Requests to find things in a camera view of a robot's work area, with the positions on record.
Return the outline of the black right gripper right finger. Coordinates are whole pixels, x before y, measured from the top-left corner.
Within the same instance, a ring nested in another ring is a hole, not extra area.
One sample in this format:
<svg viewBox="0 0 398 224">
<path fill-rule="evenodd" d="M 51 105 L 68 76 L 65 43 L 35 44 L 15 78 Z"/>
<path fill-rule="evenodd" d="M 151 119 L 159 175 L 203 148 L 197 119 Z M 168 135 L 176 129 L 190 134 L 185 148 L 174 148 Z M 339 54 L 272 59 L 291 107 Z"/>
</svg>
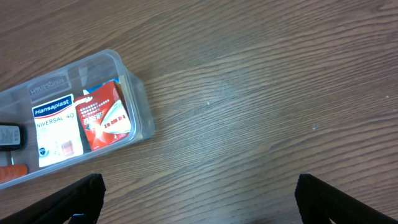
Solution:
<svg viewBox="0 0 398 224">
<path fill-rule="evenodd" d="M 295 199 L 303 224 L 397 224 L 311 174 L 299 175 Z"/>
</svg>

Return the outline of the blue VapoDrops box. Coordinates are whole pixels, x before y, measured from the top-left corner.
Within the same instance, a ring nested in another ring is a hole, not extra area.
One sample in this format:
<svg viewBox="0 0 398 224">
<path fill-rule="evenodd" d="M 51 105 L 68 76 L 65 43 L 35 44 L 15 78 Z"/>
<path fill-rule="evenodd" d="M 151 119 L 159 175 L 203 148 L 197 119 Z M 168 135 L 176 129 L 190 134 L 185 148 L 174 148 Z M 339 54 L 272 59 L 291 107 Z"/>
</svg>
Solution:
<svg viewBox="0 0 398 224">
<path fill-rule="evenodd" d="M 88 95 L 90 93 L 93 93 L 97 89 L 101 88 L 103 85 L 105 85 L 107 83 L 111 83 L 111 82 L 116 83 L 116 84 L 120 84 L 119 78 L 113 78 L 111 80 L 105 81 L 105 82 L 103 82 L 103 83 L 101 83 L 99 85 L 96 85 L 94 87 L 83 89 L 83 94 L 84 95 Z"/>
</svg>

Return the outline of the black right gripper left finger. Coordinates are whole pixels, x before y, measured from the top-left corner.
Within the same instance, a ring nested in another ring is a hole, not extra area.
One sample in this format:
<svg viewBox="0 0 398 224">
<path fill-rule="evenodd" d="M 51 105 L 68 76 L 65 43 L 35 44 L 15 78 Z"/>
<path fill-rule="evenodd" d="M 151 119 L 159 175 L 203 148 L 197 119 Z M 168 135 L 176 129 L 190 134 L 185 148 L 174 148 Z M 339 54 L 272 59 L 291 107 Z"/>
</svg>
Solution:
<svg viewBox="0 0 398 224">
<path fill-rule="evenodd" d="M 97 223 L 106 187 L 101 174 L 90 174 L 29 207 L 1 219 L 8 224 Z"/>
</svg>

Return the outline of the black bottle white cap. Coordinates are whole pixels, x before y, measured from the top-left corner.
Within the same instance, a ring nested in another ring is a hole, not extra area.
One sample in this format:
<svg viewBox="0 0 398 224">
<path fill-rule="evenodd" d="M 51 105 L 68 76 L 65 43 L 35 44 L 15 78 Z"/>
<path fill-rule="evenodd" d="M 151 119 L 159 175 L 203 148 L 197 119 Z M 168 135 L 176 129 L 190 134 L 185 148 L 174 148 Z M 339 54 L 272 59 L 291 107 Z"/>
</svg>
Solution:
<svg viewBox="0 0 398 224">
<path fill-rule="evenodd" d="M 17 123 L 1 123 L 1 152 L 20 150 L 24 146 L 24 127 Z"/>
</svg>

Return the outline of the red medicine box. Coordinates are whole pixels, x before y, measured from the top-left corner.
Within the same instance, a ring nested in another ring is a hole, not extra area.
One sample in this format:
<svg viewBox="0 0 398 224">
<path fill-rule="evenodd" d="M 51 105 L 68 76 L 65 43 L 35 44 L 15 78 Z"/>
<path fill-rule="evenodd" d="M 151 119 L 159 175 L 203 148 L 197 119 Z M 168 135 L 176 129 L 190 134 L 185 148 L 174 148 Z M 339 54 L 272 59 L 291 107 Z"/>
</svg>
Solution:
<svg viewBox="0 0 398 224">
<path fill-rule="evenodd" d="M 132 131 L 120 84 L 107 83 L 78 97 L 74 104 L 92 151 L 110 146 Z"/>
</svg>

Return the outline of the orange tube white cap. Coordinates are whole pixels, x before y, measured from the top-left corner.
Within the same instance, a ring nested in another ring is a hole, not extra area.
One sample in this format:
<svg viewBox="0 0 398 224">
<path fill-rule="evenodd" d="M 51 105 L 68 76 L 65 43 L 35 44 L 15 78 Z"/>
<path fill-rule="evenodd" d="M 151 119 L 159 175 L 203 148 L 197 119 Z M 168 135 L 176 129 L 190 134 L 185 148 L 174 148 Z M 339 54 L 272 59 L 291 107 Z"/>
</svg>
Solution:
<svg viewBox="0 0 398 224">
<path fill-rule="evenodd" d="M 28 168 L 25 164 L 2 166 L 0 168 L 0 183 L 6 183 L 28 174 Z"/>
</svg>

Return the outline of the white Hansaplast plaster box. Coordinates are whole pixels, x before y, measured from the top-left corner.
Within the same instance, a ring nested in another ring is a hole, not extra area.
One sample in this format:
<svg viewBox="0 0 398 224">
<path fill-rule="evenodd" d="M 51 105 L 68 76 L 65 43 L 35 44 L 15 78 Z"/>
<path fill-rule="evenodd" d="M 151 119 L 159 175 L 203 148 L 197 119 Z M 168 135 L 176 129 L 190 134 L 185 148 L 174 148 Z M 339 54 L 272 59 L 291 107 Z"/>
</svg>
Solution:
<svg viewBox="0 0 398 224">
<path fill-rule="evenodd" d="M 32 108 L 39 167 L 47 167 L 83 154 L 72 94 Z"/>
</svg>

